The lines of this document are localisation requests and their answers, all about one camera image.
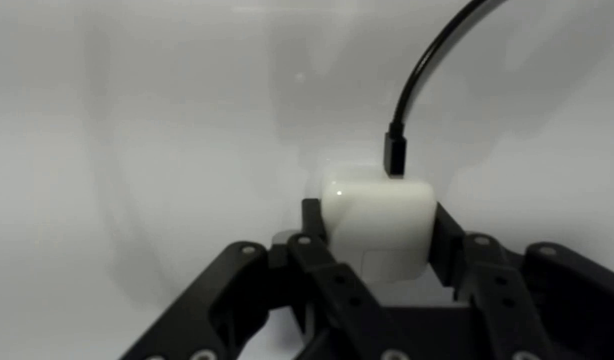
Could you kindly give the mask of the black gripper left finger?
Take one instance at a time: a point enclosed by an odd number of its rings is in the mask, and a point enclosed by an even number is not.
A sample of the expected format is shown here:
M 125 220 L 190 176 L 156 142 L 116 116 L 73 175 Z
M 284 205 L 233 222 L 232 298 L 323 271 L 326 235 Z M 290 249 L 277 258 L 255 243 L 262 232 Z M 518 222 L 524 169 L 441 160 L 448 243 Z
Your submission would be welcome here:
M 300 232 L 269 249 L 226 246 L 119 360 L 236 360 L 277 308 L 306 340 L 295 360 L 381 360 L 399 349 L 385 311 L 328 251 L 322 203 L 306 199 Z

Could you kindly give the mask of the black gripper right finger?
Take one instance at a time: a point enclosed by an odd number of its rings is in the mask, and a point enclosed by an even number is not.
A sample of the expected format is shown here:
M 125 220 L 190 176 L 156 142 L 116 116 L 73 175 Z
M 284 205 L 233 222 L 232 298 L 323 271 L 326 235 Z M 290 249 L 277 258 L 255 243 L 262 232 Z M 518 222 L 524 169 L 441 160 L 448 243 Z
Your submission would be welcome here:
M 478 314 L 494 360 L 614 360 L 614 271 L 556 243 L 511 252 L 444 207 L 430 267 Z

